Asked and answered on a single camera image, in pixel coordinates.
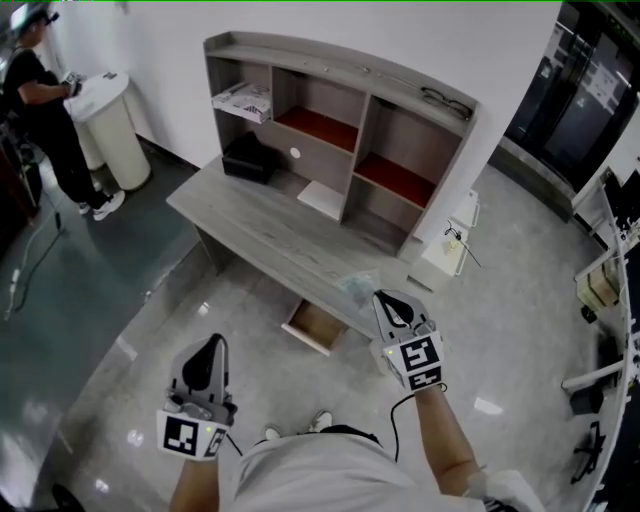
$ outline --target glass door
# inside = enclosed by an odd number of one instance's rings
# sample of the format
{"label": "glass door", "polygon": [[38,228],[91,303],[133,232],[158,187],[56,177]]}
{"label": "glass door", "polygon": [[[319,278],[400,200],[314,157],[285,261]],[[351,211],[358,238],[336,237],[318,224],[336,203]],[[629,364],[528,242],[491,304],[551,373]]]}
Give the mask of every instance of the glass door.
{"label": "glass door", "polygon": [[580,190],[633,113],[639,61],[596,7],[563,4],[506,135]]}
{"label": "glass door", "polygon": [[585,158],[616,117],[616,111],[621,107],[628,110],[624,108],[624,96],[633,100],[636,95],[631,84],[634,68],[620,47],[600,34],[576,93],[542,147],[541,160],[553,165],[577,190],[593,174],[587,174]]}

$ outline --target gray floor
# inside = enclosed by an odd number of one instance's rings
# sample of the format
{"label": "gray floor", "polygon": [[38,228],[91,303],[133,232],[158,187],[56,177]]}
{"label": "gray floor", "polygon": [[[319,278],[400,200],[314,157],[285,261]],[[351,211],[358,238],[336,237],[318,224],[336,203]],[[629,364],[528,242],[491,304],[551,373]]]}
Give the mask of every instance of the gray floor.
{"label": "gray floor", "polygon": [[[132,193],[121,209],[97,223],[78,214],[57,188],[45,161],[45,189],[61,201],[64,233],[46,225],[31,246],[26,276],[35,268],[24,307],[0,320],[0,492],[20,503],[28,496],[61,415],[116,337],[168,272],[195,244],[192,227],[165,198],[190,175],[166,158],[147,152],[153,178]],[[107,178],[108,171],[98,172]],[[0,260],[0,304],[28,238],[51,206],[25,228]],[[16,303],[23,301],[21,286]]]}
{"label": "gray floor", "polygon": [[[492,168],[474,188],[482,210],[470,246],[482,268],[468,258],[463,275],[438,294],[412,289],[445,338],[447,396],[480,464],[521,471],[550,512],[575,510],[584,489],[567,493],[571,452],[593,418],[571,415],[560,382],[593,362],[595,327],[580,317],[572,278],[599,250]],[[295,302],[239,259],[218,277],[209,273],[131,362],[91,431],[64,439],[58,480],[89,510],[166,509],[182,462],[156,449],[155,411],[174,355],[214,331],[231,346],[230,391],[240,407],[232,436],[242,449],[266,423],[294,433],[329,408],[392,450],[389,410],[405,392],[378,373],[366,340],[352,331],[329,358],[284,333],[279,326]],[[478,398],[497,407],[493,414]],[[433,485],[411,403],[397,423],[399,465]],[[220,458],[224,510],[238,455],[225,443]]]}

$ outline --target small device on desk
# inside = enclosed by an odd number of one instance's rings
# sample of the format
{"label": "small device on desk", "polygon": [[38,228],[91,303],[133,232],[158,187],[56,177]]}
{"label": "small device on desk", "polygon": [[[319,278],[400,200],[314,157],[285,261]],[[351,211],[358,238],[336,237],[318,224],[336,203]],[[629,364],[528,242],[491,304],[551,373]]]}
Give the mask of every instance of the small device on desk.
{"label": "small device on desk", "polygon": [[222,156],[228,176],[266,183],[278,167],[278,154],[263,146],[253,132],[234,140]]}

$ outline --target cable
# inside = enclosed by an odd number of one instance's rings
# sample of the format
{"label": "cable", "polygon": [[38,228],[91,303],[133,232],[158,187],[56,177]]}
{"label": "cable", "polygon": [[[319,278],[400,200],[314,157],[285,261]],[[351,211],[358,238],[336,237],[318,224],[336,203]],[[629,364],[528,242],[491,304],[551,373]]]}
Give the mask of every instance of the cable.
{"label": "cable", "polygon": [[396,463],[398,462],[398,455],[400,453],[400,439],[398,438],[398,428],[396,427],[396,420],[393,417],[393,413],[396,411],[398,406],[402,405],[403,403],[413,398],[414,396],[415,395],[405,396],[402,400],[400,400],[398,403],[396,403],[396,405],[394,405],[391,408],[391,414],[389,415],[391,417],[391,426],[393,427],[393,435],[396,438],[396,456],[394,457],[394,460],[396,461]]}
{"label": "cable", "polygon": [[11,276],[11,283],[9,284],[9,305],[7,307],[7,310],[4,312],[5,322],[8,322],[9,318],[11,318],[11,313],[13,312],[14,298],[15,298],[16,290],[18,289],[18,281],[20,280],[20,274],[22,274],[25,267],[27,266],[27,258],[29,257],[29,249],[31,248],[31,244],[36,239],[36,237],[40,234],[40,232],[45,228],[45,226],[49,223],[49,221],[51,220],[51,217],[55,216],[56,226],[58,226],[58,232],[60,231],[60,214],[58,213],[58,206],[60,206],[60,203],[58,203],[51,210],[51,212],[49,213],[49,215],[47,215],[47,217],[42,222],[40,227],[36,229],[36,231],[31,235],[31,238],[29,238],[29,241],[27,242],[27,245],[24,249],[24,254],[22,255],[22,263],[19,268],[16,268],[13,271],[13,274]]}
{"label": "cable", "polygon": [[468,252],[469,254],[471,254],[471,257],[472,257],[472,258],[474,259],[474,261],[478,264],[478,266],[479,266],[480,268],[482,268],[482,265],[480,265],[480,262],[479,262],[479,261],[477,260],[477,258],[473,255],[473,253],[471,252],[471,249],[469,249],[469,247],[467,247],[467,244],[465,244],[465,243],[462,241],[462,234],[460,233],[460,231],[458,231],[457,229],[455,229],[455,228],[453,227],[453,225],[451,224],[451,221],[450,221],[450,220],[447,220],[447,222],[449,223],[449,227],[448,227],[448,228],[447,228],[447,230],[444,232],[445,236],[446,236],[446,235],[448,235],[449,233],[453,233],[454,238],[464,246],[464,248],[467,250],[467,252]]}
{"label": "cable", "polygon": [[240,455],[240,457],[242,457],[242,452],[240,451],[240,448],[238,448],[238,445],[236,443],[233,442],[233,439],[231,439],[231,436],[229,434],[227,434],[227,439],[229,439],[229,442],[233,445],[233,447],[236,449],[236,451],[238,452],[238,454]]}
{"label": "cable", "polygon": [[38,259],[38,261],[36,261],[33,267],[31,267],[31,270],[29,271],[27,278],[24,279],[24,284],[22,285],[24,289],[22,292],[22,299],[20,300],[20,303],[13,308],[14,313],[18,313],[27,302],[27,296],[29,295],[29,285],[31,284],[31,279],[33,278],[33,275],[36,273],[36,270],[38,270],[38,267],[40,266],[40,264],[45,260],[45,258],[47,257],[51,249],[53,249],[53,246],[58,241],[58,238],[60,238],[60,235],[62,235],[62,231],[58,230],[58,232],[56,233],[56,237],[49,244],[49,247],[47,247],[47,250],[42,253],[42,256],[40,256],[40,259]]}
{"label": "cable", "polygon": [[[446,392],[447,389],[449,389],[449,387],[444,383],[444,382],[440,382],[438,384],[438,386],[440,386],[440,389],[443,392]],[[396,427],[396,420],[393,416],[393,413],[396,412],[396,409],[401,406],[403,403],[405,403],[407,400],[410,400],[411,398],[414,398],[415,395],[409,395],[409,396],[405,396],[402,400],[400,400],[399,402],[397,402],[392,408],[391,408],[391,412],[389,413],[389,417],[391,419],[391,426],[393,427],[393,435],[396,438],[396,455],[394,457],[394,460],[396,462],[398,462],[398,455],[400,454],[400,438],[398,437],[398,427]],[[229,442],[233,445],[233,447],[236,449],[236,451],[238,452],[238,454],[240,455],[240,457],[242,457],[242,452],[240,451],[240,448],[238,448],[238,445],[233,441],[233,439],[231,439],[231,436],[229,434],[227,434],[227,438],[229,439]]]}
{"label": "cable", "polygon": [[[445,393],[447,391],[447,389],[449,389],[449,386],[447,386],[444,382],[440,382],[438,384],[438,386],[440,386],[440,389],[442,390],[443,393]],[[398,428],[396,427],[396,420],[393,416],[393,413],[396,412],[396,409],[401,406],[403,403],[405,403],[407,400],[414,398],[416,395],[409,395],[409,396],[405,396],[402,400],[400,400],[399,402],[397,402],[392,408],[391,408],[391,413],[389,414],[390,418],[391,418],[391,426],[393,427],[393,435],[396,438],[396,455],[394,457],[394,460],[396,461],[396,463],[398,462],[398,455],[400,454],[400,438],[398,437]]]}

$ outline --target shoe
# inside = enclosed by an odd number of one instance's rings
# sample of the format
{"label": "shoe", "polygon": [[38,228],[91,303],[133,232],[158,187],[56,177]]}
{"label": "shoe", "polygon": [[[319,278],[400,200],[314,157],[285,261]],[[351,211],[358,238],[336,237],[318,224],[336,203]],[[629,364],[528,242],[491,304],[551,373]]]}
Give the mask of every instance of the shoe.
{"label": "shoe", "polygon": [[320,411],[309,425],[309,432],[322,432],[331,425],[333,425],[333,414],[329,411]]}
{"label": "shoe", "polygon": [[122,190],[120,192],[116,192],[114,195],[109,197],[100,208],[98,208],[97,210],[94,208],[93,210],[94,220],[100,221],[110,213],[115,212],[118,208],[122,206],[122,203],[124,203],[124,198],[125,198],[125,194]]}
{"label": "shoe", "polygon": [[262,437],[267,441],[275,441],[282,437],[282,432],[275,425],[267,425],[262,431]]}

